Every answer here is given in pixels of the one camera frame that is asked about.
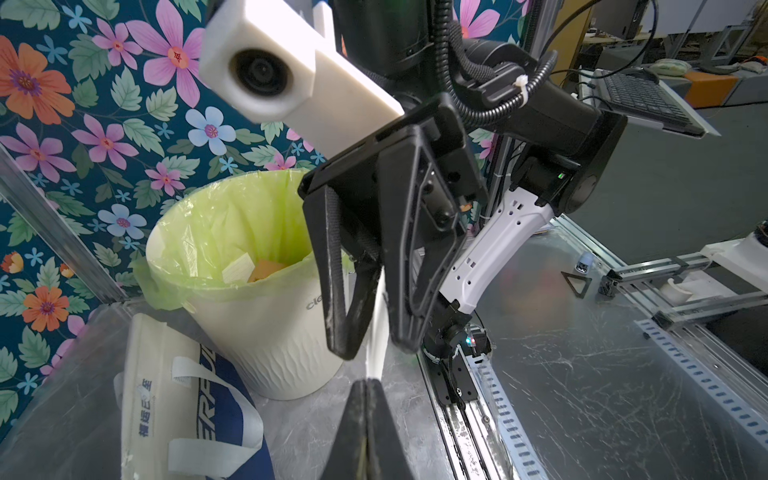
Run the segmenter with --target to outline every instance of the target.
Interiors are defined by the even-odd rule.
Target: metal bracket
[[[429,373],[429,381],[432,383],[432,388],[435,389],[435,396],[437,396],[438,402],[442,406],[453,405],[452,398],[448,391],[448,383],[445,381],[445,375],[442,367],[438,363],[425,362],[427,364],[427,372]],[[455,379],[456,388],[460,391],[457,392],[461,396],[464,402],[476,400],[478,398],[478,392],[475,388],[475,384],[472,382],[472,377],[469,373],[469,368],[464,361],[463,355],[457,355],[453,359],[453,377]]]
[[[665,330],[690,323],[704,323],[753,306],[768,305],[768,293],[755,292],[726,298],[706,299],[659,310],[653,321]]]

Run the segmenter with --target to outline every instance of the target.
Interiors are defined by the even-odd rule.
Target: black cable
[[[487,65],[475,63],[467,57],[467,53],[464,51],[464,45],[462,43],[462,26],[458,22],[451,23],[450,42],[451,49],[453,50],[453,54],[458,60],[458,64],[462,66],[462,70],[466,72],[470,77],[476,81],[479,81],[480,83],[485,83],[486,81],[489,81],[496,76],[493,68]]]
[[[545,43],[545,45],[544,45],[544,48],[542,49],[542,51],[546,51],[546,50],[547,50],[547,48],[549,48],[549,45],[550,45],[550,44],[552,43],[552,41],[554,40],[554,38],[555,38],[555,37],[557,37],[557,36],[558,36],[558,34],[559,34],[561,31],[563,31],[563,29],[564,29],[566,26],[568,26],[568,24],[569,24],[569,23],[571,23],[572,21],[574,21],[574,20],[576,19],[576,17],[578,17],[578,16],[579,16],[579,15],[581,15],[582,13],[586,12],[586,11],[587,11],[589,8],[593,7],[594,5],[596,5],[597,3],[600,3],[600,2],[602,2],[602,0],[591,0],[590,2],[587,2],[586,4],[584,4],[584,6],[582,6],[581,8],[579,8],[579,9],[578,9],[576,12],[573,12],[573,14],[572,14],[570,17],[566,18],[566,19],[565,19],[565,20],[564,20],[564,21],[563,21],[563,22],[560,24],[560,26],[559,26],[559,27],[557,27],[557,28],[556,28],[556,29],[555,29],[555,30],[552,32],[552,35],[550,35],[550,36],[549,36],[549,39],[547,40],[547,43]],[[654,24],[653,24],[653,26],[650,28],[650,34],[649,34],[649,36],[648,36],[648,39],[645,41],[645,44],[643,44],[643,48],[642,48],[642,49],[641,49],[641,50],[640,50],[640,51],[637,53],[637,55],[635,55],[635,56],[634,56],[634,58],[632,58],[630,61],[628,61],[628,62],[627,62],[627,64],[626,64],[624,67],[621,67],[621,68],[617,68],[616,70],[613,70],[612,72],[609,72],[609,73],[607,73],[607,74],[605,74],[605,75],[589,75],[589,74],[581,73],[581,71],[580,71],[580,70],[576,70],[576,69],[574,69],[574,68],[566,68],[566,69],[564,69],[564,70],[556,70],[556,71],[553,71],[552,73],[550,73],[550,75],[554,75],[554,74],[557,74],[557,73],[563,73],[563,72],[566,72],[566,71],[570,71],[570,72],[574,72],[574,71],[575,71],[575,72],[579,72],[579,73],[581,73],[582,75],[584,75],[584,76],[585,76],[585,77],[587,77],[587,78],[592,78],[592,79],[595,79],[595,80],[597,80],[597,79],[599,79],[599,78],[607,78],[607,77],[610,77],[611,75],[616,75],[616,74],[617,74],[617,73],[619,73],[620,71],[622,71],[622,70],[626,70],[627,68],[631,67],[631,66],[632,66],[632,64],[633,64],[633,63],[634,63],[634,62],[635,62],[635,61],[636,61],[638,58],[642,57],[642,56],[645,54],[645,52],[648,50],[648,47],[650,47],[650,43],[651,43],[651,42],[654,40],[654,37],[656,36],[656,27],[657,27],[657,26],[658,26],[658,24],[659,24],[659,4],[658,4],[658,1],[657,1],[657,0],[650,0],[650,2],[651,2],[651,4],[653,4],[653,6],[654,6]]]
[[[475,110],[458,97],[453,88],[449,67],[449,26],[452,20],[452,0],[438,0],[435,4],[435,69],[443,91],[448,92],[466,127],[486,127],[497,123],[513,110],[523,105],[523,95],[519,93],[513,98],[502,102],[489,110]],[[544,54],[536,68],[536,72],[528,79],[525,86],[528,96],[533,95],[541,83],[549,77],[558,59],[556,51]]]
[[[605,99],[598,97],[597,95],[587,95],[586,97],[580,98],[579,100],[584,101],[584,100],[587,100],[588,98],[597,98],[599,101],[603,102],[603,104],[605,104],[606,107],[608,107],[608,110],[610,110],[610,111],[614,110],[614,108],[611,107],[611,104],[606,102]]]

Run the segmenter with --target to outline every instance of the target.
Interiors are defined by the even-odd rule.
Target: metal surface
[[[547,480],[548,476],[541,466],[541,461],[531,447],[531,440],[528,439],[520,419],[511,407],[507,394],[500,386],[502,383],[496,376],[490,361],[485,355],[480,355],[480,357],[471,360],[471,365],[475,377],[479,378],[487,387],[482,391],[493,401],[495,414],[492,418],[496,418],[495,423],[498,424],[498,432],[516,470],[522,472],[524,478]]]
[[[731,418],[741,425],[757,442],[768,451],[768,422],[740,398],[712,370],[686,354],[677,341],[651,320],[635,322],[680,368],[707,394],[723,407]]]
[[[85,282],[102,302],[127,300],[128,295],[104,271],[104,267],[75,235],[42,190],[18,168],[8,151],[0,145],[0,194],[30,224],[44,242]]]
[[[587,248],[598,257],[593,278],[621,265],[583,230],[558,228],[531,238],[477,309],[548,477],[765,478],[768,458],[755,438],[643,338],[635,320],[647,319],[645,310],[626,296],[597,295],[597,282],[574,297],[561,271]]]
[[[136,313],[168,323],[213,346],[183,310],[158,312],[143,299],[102,306],[87,332],[35,393],[36,401],[0,444],[0,478],[120,478],[121,415],[112,379],[122,371]],[[345,362],[323,388],[289,402],[252,395],[278,480],[312,480],[323,472],[349,387],[363,377],[364,353]],[[415,478],[445,480],[451,466],[415,356],[389,347],[382,384]],[[45,452],[45,461],[40,461]]]

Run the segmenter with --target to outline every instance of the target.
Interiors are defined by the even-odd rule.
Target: orange flower
[[[60,124],[56,112],[71,117],[74,110],[72,101],[60,94],[70,94],[72,88],[60,71],[44,71],[46,66],[45,55],[25,43],[16,55],[11,42],[0,35],[0,97],[8,97],[5,106],[26,119],[34,110],[44,124]]]
[[[11,252],[2,259],[0,268],[6,273],[19,273],[24,269],[24,259],[18,252]]]
[[[35,295],[27,295],[24,306],[29,309],[22,313],[24,321],[31,323],[35,332],[42,332],[46,326],[49,332],[53,332],[59,322],[64,322],[69,316],[65,310],[69,306],[69,298],[61,296],[61,289],[56,287],[48,291],[46,286],[39,286]]]
[[[74,276],[74,270],[69,268],[69,265],[66,263],[62,263],[58,270],[61,272],[61,275],[64,275],[67,278],[72,278]]]

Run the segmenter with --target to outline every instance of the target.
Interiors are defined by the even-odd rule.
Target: trash can
[[[326,346],[317,265],[296,192],[303,174],[253,172],[195,191],[157,222],[146,258],[132,263],[150,305],[186,309],[248,389],[276,400],[316,391],[342,362]],[[288,267],[253,283],[225,283],[223,270],[244,253]]]

